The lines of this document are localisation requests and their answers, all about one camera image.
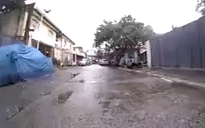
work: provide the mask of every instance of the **corrugated metal fence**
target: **corrugated metal fence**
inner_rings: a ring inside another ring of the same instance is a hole
[[[205,17],[150,42],[152,66],[205,68]]]

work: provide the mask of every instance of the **curb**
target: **curb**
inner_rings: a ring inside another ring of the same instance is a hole
[[[199,89],[205,89],[205,83],[199,83],[199,82],[194,82],[194,81],[189,81],[189,80],[183,80],[183,79],[179,79],[179,78],[173,78],[173,77],[168,77],[165,75],[160,75],[160,74],[155,74],[155,73],[151,73],[151,72],[146,72],[146,71],[136,71],[133,69],[126,69],[126,68],[118,68],[120,70],[124,70],[124,71],[129,71],[129,72],[135,72],[135,73],[146,73],[147,75],[150,75],[152,77],[157,77],[160,78],[166,82],[169,83],[181,83],[181,84],[185,84],[191,87],[195,87],[195,88],[199,88]]]

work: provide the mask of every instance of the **sky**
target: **sky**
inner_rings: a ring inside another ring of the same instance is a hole
[[[163,34],[200,17],[195,12],[197,0],[27,0],[37,2],[41,10],[69,38],[84,50],[92,48],[96,28],[103,20],[119,20],[132,15],[136,21],[151,25]]]

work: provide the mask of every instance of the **asphalt road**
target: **asphalt road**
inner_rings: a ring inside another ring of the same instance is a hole
[[[99,65],[73,70],[0,128],[205,128],[205,90]]]

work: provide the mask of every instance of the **car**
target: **car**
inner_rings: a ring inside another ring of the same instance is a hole
[[[109,61],[107,59],[101,59],[99,61],[99,64],[102,65],[102,66],[109,65]]]
[[[86,65],[88,65],[88,59],[82,59],[81,61],[79,61],[79,65],[80,66],[86,66]]]

